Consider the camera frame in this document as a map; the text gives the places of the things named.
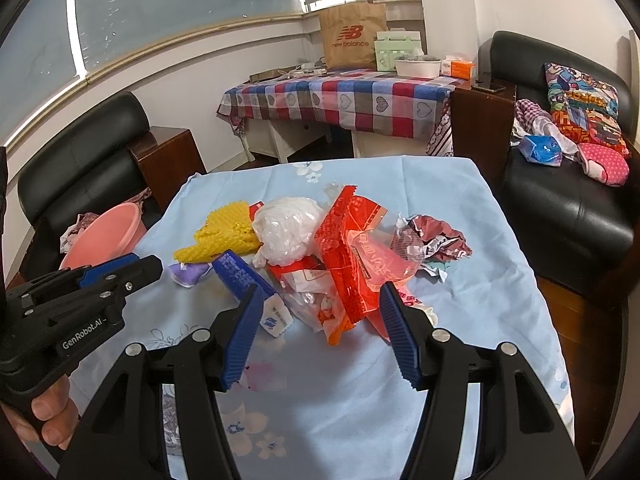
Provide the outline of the person's left hand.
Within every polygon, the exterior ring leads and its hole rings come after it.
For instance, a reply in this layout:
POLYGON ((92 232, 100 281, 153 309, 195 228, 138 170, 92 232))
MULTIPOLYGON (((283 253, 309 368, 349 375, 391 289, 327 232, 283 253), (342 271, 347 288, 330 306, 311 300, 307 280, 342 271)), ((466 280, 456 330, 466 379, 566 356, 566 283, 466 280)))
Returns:
POLYGON ((35 429, 19 411, 1 404, 17 437, 24 445, 43 441, 45 444, 65 451, 78 424, 78 408, 70 398, 70 378, 62 376, 41 396, 32 400, 32 414, 43 422, 35 429))

